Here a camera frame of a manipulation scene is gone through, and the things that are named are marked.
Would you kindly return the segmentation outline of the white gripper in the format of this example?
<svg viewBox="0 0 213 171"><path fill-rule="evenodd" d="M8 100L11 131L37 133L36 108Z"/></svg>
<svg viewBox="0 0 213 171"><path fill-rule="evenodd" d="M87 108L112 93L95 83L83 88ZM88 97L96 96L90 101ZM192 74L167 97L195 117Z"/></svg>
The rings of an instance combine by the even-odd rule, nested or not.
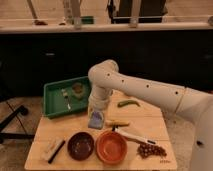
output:
<svg viewBox="0 0 213 171"><path fill-rule="evenodd" d="M90 99L89 100L89 106L88 106L88 127L89 127L89 122L90 118L92 116L92 113L94 111L101 112L103 115L103 118L105 120L104 114L105 114L105 109L108 106L108 101L107 100L96 100L96 99Z"/></svg>

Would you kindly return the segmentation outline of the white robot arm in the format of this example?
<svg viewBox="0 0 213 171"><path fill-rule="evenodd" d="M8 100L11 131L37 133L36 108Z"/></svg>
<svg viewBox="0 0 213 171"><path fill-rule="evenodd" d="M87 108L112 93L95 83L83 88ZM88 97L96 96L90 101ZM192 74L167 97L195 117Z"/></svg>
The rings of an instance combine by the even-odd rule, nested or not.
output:
<svg viewBox="0 0 213 171"><path fill-rule="evenodd" d="M213 94L120 74L114 60L92 66L88 78L92 83L91 109L106 109L112 91L118 90L193 123L195 137L189 171L213 171Z"/></svg>

